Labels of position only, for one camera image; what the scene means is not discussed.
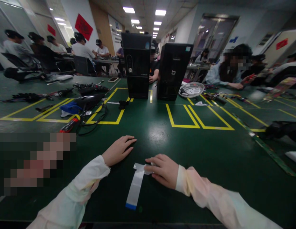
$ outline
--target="left hand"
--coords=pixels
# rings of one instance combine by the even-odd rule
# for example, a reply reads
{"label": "left hand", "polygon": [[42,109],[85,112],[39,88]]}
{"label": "left hand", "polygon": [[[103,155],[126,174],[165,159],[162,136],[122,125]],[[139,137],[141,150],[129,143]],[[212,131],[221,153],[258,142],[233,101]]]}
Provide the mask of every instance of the left hand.
{"label": "left hand", "polygon": [[103,154],[104,163],[111,167],[112,165],[117,164],[118,162],[125,159],[125,157],[133,150],[133,147],[130,147],[126,150],[128,146],[136,142],[134,136],[122,136],[116,140]]}
{"label": "left hand", "polygon": [[156,81],[157,79],[156,79],[156,77],[155,76],[150,76],[149,77],[149,83],[151,84],[151,83],[153,83],[154,81]]}
{"label": "left hand", "polygon": [[245,77],[242,81],[241,81],[241,84],[249,84],[249,83],[251,83],[251,82],[253,82],[254,81],[254,79],[257,77],[257,75],[254,75],[251,79],[250,79],[250,77],[251,77],[252,75],[249,75],[249,76],[247,76],[247,77]]}

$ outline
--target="phone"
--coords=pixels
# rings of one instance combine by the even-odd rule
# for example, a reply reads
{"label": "phone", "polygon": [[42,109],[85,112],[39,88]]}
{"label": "phone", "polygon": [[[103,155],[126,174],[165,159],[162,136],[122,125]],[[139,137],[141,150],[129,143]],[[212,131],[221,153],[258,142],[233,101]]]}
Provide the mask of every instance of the phone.
{"label": "phone", "polygon": [[115,82],[116,80],[118,80],[118,77],[112,77],[111,79],[108,80],[108,82]]}

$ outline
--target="hand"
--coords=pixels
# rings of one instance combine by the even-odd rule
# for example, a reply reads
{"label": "hand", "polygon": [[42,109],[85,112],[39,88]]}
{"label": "hand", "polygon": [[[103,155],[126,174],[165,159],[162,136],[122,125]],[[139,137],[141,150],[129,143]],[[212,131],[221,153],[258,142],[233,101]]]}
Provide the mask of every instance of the hand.
{"label": "hand", "polygon": [[248,84],[248,83],[251,83],[251,82],[253,82],[253,80],[255,79],[257,77],[257,75],[254,75],[253,76],[253,74],[252,75],[249,75],[249,76],[247,76],[247,77],[245,77],[242,81],[241,81],[241,84]]}
{"label": "hand", "polygon": [[237,83],[237,84],[235,84],[235,83],[228,83],[227,85],[230,86],[230,87],[232,87],[232,88],[238,89],[238,90],[240,90],[240,89],[243,88],[243,85],[242,84],[239,84],[239,83]]}
{"label": "hand", "polygon": [[120,139],[116,140],[103,154],[104,163],[111,167],[118,162],[125,159],[125,157],[133,150],[133,147],[126,148],[132,143],[136,142],[133,136],[122,136]]}
{"label": "hand", "polygon": [[150,76],[149,77],[149,83],[151,84],[151,83],[153,83],[154,81],[156,81],[157,80],[157,78],[155,77],[155,76]]}
{"label": "hand", "polygon": [[155,157],[146,159],[146,162],[153,162],[157,166],[146,165],[145,170],[154,172],[152,177],[167,188],[175,189],[179,165],[167,155],[158,154]]}

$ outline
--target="doorway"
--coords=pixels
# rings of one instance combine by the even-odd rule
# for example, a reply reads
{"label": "doorway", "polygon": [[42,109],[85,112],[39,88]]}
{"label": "doorway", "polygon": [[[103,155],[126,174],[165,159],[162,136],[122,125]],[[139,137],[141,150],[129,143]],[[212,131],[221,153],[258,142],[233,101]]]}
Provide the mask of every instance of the doorway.
{"label": "doorway", "polygon": [[194,42],[193,57],[205,48],[209,49],[209,59],[217,60],[238,22],[239,17],[204,14]]}

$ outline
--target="pink sleeve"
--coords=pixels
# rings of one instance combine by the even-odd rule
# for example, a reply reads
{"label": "pink sleeve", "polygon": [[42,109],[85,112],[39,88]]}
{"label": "pink sleeve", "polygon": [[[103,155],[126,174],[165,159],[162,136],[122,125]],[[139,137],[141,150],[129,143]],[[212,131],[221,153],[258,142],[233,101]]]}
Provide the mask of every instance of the pink sleeve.
{"label": "pink sleeve", "polygon": [[279,229],[276,223],[251,208],[238,192],[211,183],[190,167],[179,165],[176,190],[193,200],[201,208],[207,207],[228,229]]}

